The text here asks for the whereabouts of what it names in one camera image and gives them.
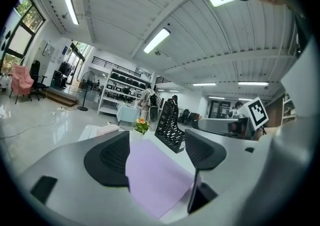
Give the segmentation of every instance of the white shelving unit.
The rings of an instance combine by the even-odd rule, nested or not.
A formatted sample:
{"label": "white shelving unit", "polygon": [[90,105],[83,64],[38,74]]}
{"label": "white shelving unit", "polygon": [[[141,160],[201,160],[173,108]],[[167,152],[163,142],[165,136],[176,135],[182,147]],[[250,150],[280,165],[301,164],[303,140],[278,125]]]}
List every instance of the white shelving unit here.
{"label": "white shelving unit", "polygon": [[294,104],[292,103],[291,98],[288,98],[285,100],[285,98],[282,99],[282,119],[281,119],[281,125],[286,123],[288,120],[295,119],[296,114],[288,114],[288,112],[291,112],[294,110]]}
{"label": "white shelving unit", "polygon": [[[136,96],[133,96],[133,95],[130,95],[130,94],[125,94],[123,92],[120,92],[120,91],[116,91],[116,90],[113,90],[113,89],[110,89],[110,88],[107,88],[108,86],[108,83],[111,83],[111,82],[116,82],[116,83],[119,83],[121,86],[125,87],[131,87],[131,88],[135,88],[137,90],[140,90],[140,91],[143,91],[144,89],[141,88],[141,87],[138,87],[138,86],[135,86],[135,85],[132,85],[132,84],[128,84],[128,83],[125,83],[125,82],[122,82],[122,81],[119,81],[117,79],[114,79],[114,78],[111,78],[111,75],[112,73],[117,73],[119,76],[124,76],[126,78],[130,78],[134,81],[137,81],[139,84],[151,84],[149,81],[146,81],[144,79],[141,79],[133,74],[130,74],[130,73],[127,73],[127,72],[123,72],[121,70],[118,70],[116,68],[113,68],[111,73],[108,75],[107,79],[106,79],[106,83],[105,83],[105,86],[103,88],[103,91],[102,91],[102,95],[101,95],[101,99],[100,99],[100,102],[99,102],[99,106],[98,106],[98,114],[100,112],[103,112],[103,113],[108,113],[108,114],[114,114],[116,115],[117,114],[117,111],[118,111],[118,105],[119,104],[123,104],[124,102],[121,101],[121,100],[117,100],[117,99],[113,99],[111,97],[107,97],[106,96],[106,93],[108,92],[112,92],[112,93],[115,93],[115,94],[120,94],[120,95],[124,95],[126,97],[131,97],[131,98],[137,98]],[[104,101],[109,101],[109,102],[112,102],[113,105],[104,105]]]}

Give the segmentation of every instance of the lavender sheet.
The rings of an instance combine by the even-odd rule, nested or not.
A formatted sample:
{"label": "lavender sheet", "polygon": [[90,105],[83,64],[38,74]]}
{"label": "lavender sheet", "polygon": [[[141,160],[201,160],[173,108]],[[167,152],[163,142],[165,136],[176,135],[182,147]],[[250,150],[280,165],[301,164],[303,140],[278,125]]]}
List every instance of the lavender sheet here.
{"label": "lavender sheet", "polygon": [[130,193],[156,218],[167,213],[188,191],[194,177],[151,140],[130,142],[125,165]]}

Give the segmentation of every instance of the standing fan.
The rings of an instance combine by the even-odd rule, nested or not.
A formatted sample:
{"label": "standing fan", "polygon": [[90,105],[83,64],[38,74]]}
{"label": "standing fan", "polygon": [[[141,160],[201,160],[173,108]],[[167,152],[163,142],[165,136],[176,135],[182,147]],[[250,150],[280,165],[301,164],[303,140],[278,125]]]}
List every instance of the standing fan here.
{"label": "standing fan", "polygon": [[84,94],[84,98],[83,98],[83,104],[82,106],[78,107],[78,110],[80,111],[84,111],[86,112],[88,110],[88,108],[85,107],[85,101],[86,101],[86,96],[87,96],[87,92],[88,89],[90,89],[91,87],[93,87],[95,83],[95,74],[92,71],[88,71],[86,72],[80,82],[80,88],[83,92],[85,92]]}

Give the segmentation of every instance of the black office chair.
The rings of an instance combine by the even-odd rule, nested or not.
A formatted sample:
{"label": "black office chair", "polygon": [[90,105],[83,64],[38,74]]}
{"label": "black office chair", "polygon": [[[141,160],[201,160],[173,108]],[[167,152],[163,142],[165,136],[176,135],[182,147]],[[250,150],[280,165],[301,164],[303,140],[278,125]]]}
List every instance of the black office chair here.
{"label": "black office chair", "polygon": [[190,115],[184,120],[184,125],[189,124],[196,118],[196,113],[191,112]]}
{"label": "black office chair", "polygon": [[190,113],[190,111],[186,108],[186,109],[183,111],[181,117],[178,118],[178,122],[179,122],[179,123],[185,122],[185,120],[186,120],[186,118],[188,117],[189,113]]}
{"label": "black office chair", "polygon": [[40,101],[39,98],[39,90],[43,90],[45,88],[48,88],[48,86],[44,85],[44,79],[46,76],[42,76],[41,83],[38,83],[39,76],[39,70],[40,70],[40,62],[38,60],[35,60],[34,63],[31,65],[30,69],[30,77],[34,80],[32,88],[34,89],[34,92],[31,93],[32,95],[35,95],[38,98],[38,101]]}

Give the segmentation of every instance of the black armrest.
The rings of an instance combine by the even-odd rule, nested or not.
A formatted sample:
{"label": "black armrest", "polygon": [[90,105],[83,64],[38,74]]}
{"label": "black armrest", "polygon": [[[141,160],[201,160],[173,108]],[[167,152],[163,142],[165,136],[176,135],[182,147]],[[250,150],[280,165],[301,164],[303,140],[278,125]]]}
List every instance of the black armrest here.
{"label": "black armrest", "polygon": [[45,78],[47,78],[47,77],[46,76],[42,76],[41,84],[44,82]]}

